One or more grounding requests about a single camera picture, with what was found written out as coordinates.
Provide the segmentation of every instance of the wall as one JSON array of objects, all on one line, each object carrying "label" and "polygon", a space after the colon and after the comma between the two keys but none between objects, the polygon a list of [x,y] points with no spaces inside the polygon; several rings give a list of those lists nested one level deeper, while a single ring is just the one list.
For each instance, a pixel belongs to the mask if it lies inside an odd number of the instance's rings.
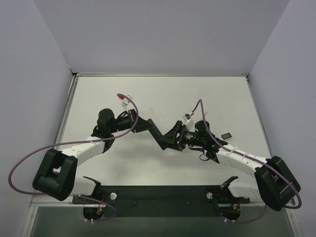
[{"label": "wall", "polygon": [[73,72],[249,73],[289,0],[34,0]]},{"label": "wall", "polygon": [[[31,197],[13,191],[7,176],[25,154],[52,143],[72,74],[31,0],[0,7],[0,236],[20,236]],[[21,165],[13,182],[31,191],[43,153]]]},{"label": "wall", "polygon": [[250,73],[250,88],[273,155],[302,186],[304,236],[315,236],[316,1],[292,0]]}]

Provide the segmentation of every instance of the bolt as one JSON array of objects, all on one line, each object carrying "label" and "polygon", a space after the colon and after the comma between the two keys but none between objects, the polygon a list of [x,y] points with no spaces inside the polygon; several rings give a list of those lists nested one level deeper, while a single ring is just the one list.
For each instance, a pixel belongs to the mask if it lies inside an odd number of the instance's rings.
[{"label": "bolt", "polygon": [[110,199],[111,199],[111,200],[115,200],[115,199],[117,199],[117,196],[118,196],[118,195],[117,195],[116,193],[111,193],[111,194],[110,194]]},{"label": "bolt", "polygon": [[213,198],[213,193],[208,192],[206,194],[207,199],[212,199]]}]

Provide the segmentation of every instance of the purple cable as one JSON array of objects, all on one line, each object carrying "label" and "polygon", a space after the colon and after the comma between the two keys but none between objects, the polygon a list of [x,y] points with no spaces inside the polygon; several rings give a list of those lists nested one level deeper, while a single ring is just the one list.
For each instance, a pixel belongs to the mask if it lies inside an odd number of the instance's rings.
[{"label": "purple cable", "polygon": [[80,195],[79,197],[83,198],[83,199],[86,199],[86,200],[98,202],[98,203],[103,204],[105,206],[108,206],[109,208],[111,208],[112,210],[114,210],[116,212],[116,215],[103,217],[103,218],[100,218],[98,220],[93,220],[93,222],[109,220],[109,219],[117,217],[118,214],[119,214],[119,211],[115,207],[113,207],[112,205],[107,204],[106,202],[103,202],[103,201],[100,201],[100,200],[97,200],[97,199],[94,199],[94,198],[90,198],[90,197],[87,197],[87,196],[83,196],[83,195]]},{"label": "purple cable", "polygon": [[127,99],[130,103],[132,103],[132,105],[134,106],[135,110],[136,110],[136,120],[135,120],[135,123],[133,124],[133,126],[128,130],[126,131],[125,133],[122,133],[121,135],[118,135],[116,137],[110,137],[110,138],[104,138],[104,139],[96,139],[96,140],[88,140],[88,141],[74,141],[74,142],[62,142],[62,143],[56,143],[56,144],[52,144],[52,145],[48,145],[48,146],[44,146],[44,147],[41,147],[41,148],[38,148],[37,150],[27,154],[26,156],[24,156],[21,160],[19,160],[14,166],[13,168],[11,169],[10,173],[9,173],[9,176],[8,176],[8,183],[10,185],[10,187],[17,191],[18,193],[21,193],[21,194],[29,194],[29,195],[45,195],[44,193],[35,193],[35,192],[27,192],[27,191],[23,191],[21,189],[18,189],[17,187],[15,187],[12,183],[12,174],[13,172],[15,171],[15,169],[23,162],[25,161],[28,157],[34,155],[35,153],[37,152],[40,152],[42,150],[45,150],[47,148],[51,148],[51,147],[54,147],[54,146],[63,146],[63,145],[70,145],[70,144],[82,144],[82,143],[90,143],[90,142],[101,142],[101,141],[109,141],[109,140],[113,140],[113,139],[116,139],[116,138],[120,138],[126,134],[128,134],[129,132],[131,132],[132,130],[134,130],[134,127],[136,126],[137,124],[137,121],[138,121],[138,109],[137,109],[137,106],[135,105],[135,103],[130,99],[128,98],[127,96],[125,95],[122,95],[122,94],[117,94],[118,97],[124,97],[125,99]]},{"label": "purple cable", "polygon": [[[232,150],[230,150],[230,149],[228,149],[228,148],[222,146],[222,144],[220,144],[220,143],[215,139],[215,137],[212,135],[211,131],[209,130],[209,128],[208,128],[208,126],[207,126],[207,123],[206,123],[205,115],[204,115],[203,102],[202,102],[201,99],[198,100],[197,105],[195,106],[195,108],[193,109],[192,112],[194,112],[194,111],[197,109],[198,104],[201,104],[203,122],[204,122],[204,126],[205,126],[205,128],[206,128],[206,130],[207,130],[207,132],[208,132],[208,135],[212,138],[212,140],[213,140],[219,147],[223,148],[224,150],[226,150],[226,151],[228,151],[228,152],[231,152]],[[244,156],[243,153],[240,153],[240,152],[237,152],[237,151],[233,151],[233,152],[234,152],[235,154],[238,154],[238,155],[242,156],[242,157]],[[264,163],[264,162],[262,162],[262,161],[260,161],[260,160],[258,160],[258,159],[256,159],[256,158],[253,158],[253,157],[250,157],[250,156],[244,156],[244,157],[246,157],[246,158],[248,158],[248,159],[250,159],[250,160],[252,160],[252,161],[255,161],[255,162],[257,162],[257,163],[259,163],[259,164],[265,166],[266,168],[272,170],[280,179],[282,179],[282,180],[293,190],[293,192],[295,193],[295,195],[296,195],[296,197],[297,197],[298,204],[297,204],[297,206],[285,206],[285,208],[288,208],[288,209],[298,209],[298,208],[300,208],[300,207],[302,206],[302,199],[301,199],[301,197],[300,197],[298,191],[294,188],[294,186],[293,186],[283,175],[281,175],[277,170],[275,170],[275,169],[274,169],[273,167],[271,167],[270,165],[268,165],[268,164],[266,164],[266,163]]]},{"label": "purple cable", "polygon": [[[221,212],[220,212],[220,215],[223,216],[223,217],[225,217],[225,216],[223,215],[224,210],[225,210],[225,209],[222,209]],[[226,220],[229,221],[229,222],[232,222],[232,223],[234,223],[234,224],[248,224],[248,223],[250,223],[250,222],[254,222],[254,221],[257,221],[257,220],[261,219],[261,218],[266,214],[266,212],[267,212],[267,205],[265,204],[265,207],[264,207],[264,209],[263,209],[263,212],[260,214],[260,216],[258,216],[258,217],[256,217],[256,218],[253,218],[253,219],[250,219],[250,220],[247,220],[247,221],[232,221],[232,220],[227,219],[227,218],[226,218]]]}]

